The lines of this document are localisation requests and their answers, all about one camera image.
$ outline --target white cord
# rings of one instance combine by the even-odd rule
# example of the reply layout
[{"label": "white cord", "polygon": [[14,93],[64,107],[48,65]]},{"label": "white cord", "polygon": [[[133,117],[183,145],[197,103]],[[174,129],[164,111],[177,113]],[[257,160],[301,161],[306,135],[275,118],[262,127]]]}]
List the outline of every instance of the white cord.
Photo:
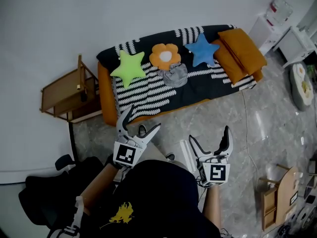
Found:
[{"label": "white cord", "polygon": [[243,94],[243,90],[241,91],[242,92],[242,96],[243,96],[243,100],[244,100],[244,107],[246,109],[246,124],[247,124],[247,152],[248,152],[248,155],[250,157],[250,159],[252,160],[253,162],[253,165],[256,167],[257,169],[257,182],[256,182],[256,191],[258,191],[258,180],[259,180],[259,170],[258,170],[258,167],[256,165],[256,163],[254,162],[251,154],[249,153],[249,129],[248,129],[248,111],[247,111],[247,104],[246,104],[246,99],[244,98],[244,94]]}]

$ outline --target marble floor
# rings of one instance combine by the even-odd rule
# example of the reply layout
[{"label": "marble floor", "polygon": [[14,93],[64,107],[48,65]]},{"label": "marble floor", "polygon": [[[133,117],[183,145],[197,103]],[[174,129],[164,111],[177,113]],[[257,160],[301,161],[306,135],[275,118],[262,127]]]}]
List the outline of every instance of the marble floor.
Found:
[{"label": "marble floor", "polygon": [[[290,95],[287,72],[281,67],[281,57],[273,52],[266,56],[264,78],[253,89],[221,97],[203,104],[172,112],[143,122],[148,128],[161,122],[161,129],[153,144],[164,154],[173,145],[196,137],[203,149],[218,149],[224,127],[231,128],[234,152],[229,162],[228,183],[221,186],[222,222],[236,238],[257,237],[261,230],[260,191],[267,184],[257,183],[257,172],[247,153],[248,145],[259,176],[277,179],[276,163],[296,165],[305,172],[309,158],[317,148],[315,107],[299,111]],[[130,125],[131,135],[136,134],[137,124]],[[102,116],[74,125],[75,143],[79,159],[97,156],[105,162],[112,153],[115,128],[106,125]],[[204,203],[202,197],[199,208]],[[275,231],[265,237],[272,237]]]}]

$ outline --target green star pillow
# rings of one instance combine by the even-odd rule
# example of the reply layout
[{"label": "green star pillow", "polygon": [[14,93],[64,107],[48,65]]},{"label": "green star pillow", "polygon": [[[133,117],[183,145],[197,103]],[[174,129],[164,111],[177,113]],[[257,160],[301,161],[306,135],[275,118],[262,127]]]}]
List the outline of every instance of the green star pillow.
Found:
[{"label": "green star pillow", "polygon": [[128,88],[133,78],[146,76],[141,68],[143,56],[144,52],[131,56],[125,51],[120,50],[120,66],[115,69],[110,76],[120,77],[123,82],[123,87]]}]

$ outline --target black and white blanket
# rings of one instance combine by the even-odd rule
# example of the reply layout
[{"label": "black and white blanket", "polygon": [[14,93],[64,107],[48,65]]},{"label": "black and white blanket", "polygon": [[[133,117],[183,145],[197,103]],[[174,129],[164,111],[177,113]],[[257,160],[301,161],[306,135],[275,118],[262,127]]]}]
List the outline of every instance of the black and white blanket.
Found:
[{"label": "black and white blanket", "polygon": [[[118,115],[134,104],[135,108],[130,118],[132,121],[137,117],[152,116],[204,99],[214,99],[253,88],[256,81],[252,76],[246,76],[233,85],[217,60],[214,60],[214,66],[202,63],[193,67],[193,54],[184,47],[187,43],[195,42],[202,32],[210,43],[219,38],[218,32],[232,28],[234,28],[232,25],[214,25],[177,29],[132,40],[100,52],[97,59],[110,73],[120,65],[119,50],[125,50],[130,55],[145,52],[141,64],[146,77],[133,79],[127,89],[123,88],[120,78],[113,79],[112,86]],[[186,64],[188,70],[188,82],[184,86],[179,88],[166,86],[163,78],[157,75],[158,68],[151,65],[149,55],[152,53],[152,47],[159,43],[173,43],[178,46],[181,62]]]}]

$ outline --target blue star pillow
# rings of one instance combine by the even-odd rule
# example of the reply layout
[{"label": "blue star pillow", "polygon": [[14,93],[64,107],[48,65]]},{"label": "blue star pillow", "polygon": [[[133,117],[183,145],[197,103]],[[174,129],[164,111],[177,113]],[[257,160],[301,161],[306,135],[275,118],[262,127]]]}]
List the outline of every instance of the blue star pillow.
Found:
[{"label": "blue star pillow", "polygon": [[194,54],[193,67],[196,67],[202,62],[214,66],[213,54],[220,48],[220,46],[216,44],[209,44],[205,35],[201,33],[195,43],[186,44],[185,48]]}]

